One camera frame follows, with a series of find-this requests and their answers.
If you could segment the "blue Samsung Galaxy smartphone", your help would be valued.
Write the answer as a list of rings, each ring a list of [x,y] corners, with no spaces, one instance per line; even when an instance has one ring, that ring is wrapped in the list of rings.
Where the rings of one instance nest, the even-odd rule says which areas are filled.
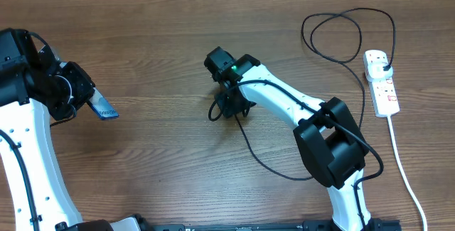
[[[116,119],[119,117],[118,112],[96,87],[94,88],[93,96],[88,100],[87,103],[101,120]]]

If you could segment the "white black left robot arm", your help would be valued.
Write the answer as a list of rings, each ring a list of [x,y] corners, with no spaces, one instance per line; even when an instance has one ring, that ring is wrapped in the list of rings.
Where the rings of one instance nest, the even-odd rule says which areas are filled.
[[[119,115],[74,62],[25,29],[1,31],[1,160],[15,210],[16,230],[150,230],[139,214],[116,222],[84,221],[60,172],[50,134],[88,104],[101,119]]]

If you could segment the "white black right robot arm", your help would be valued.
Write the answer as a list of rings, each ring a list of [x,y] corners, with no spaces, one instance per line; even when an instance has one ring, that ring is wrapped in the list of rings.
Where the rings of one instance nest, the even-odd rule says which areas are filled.
[[[207,54],[204,66],[220,85],[212,105],[221,116],[247,116],[258,104],[293,131],[306,170],[327,188],[333,207],[331,220],[306,221],[305,230],[382,229],[366,207],[362,183],[378,177],[384,165],[343,101],[305,95],[251,55],[235,59],[220,47]]]

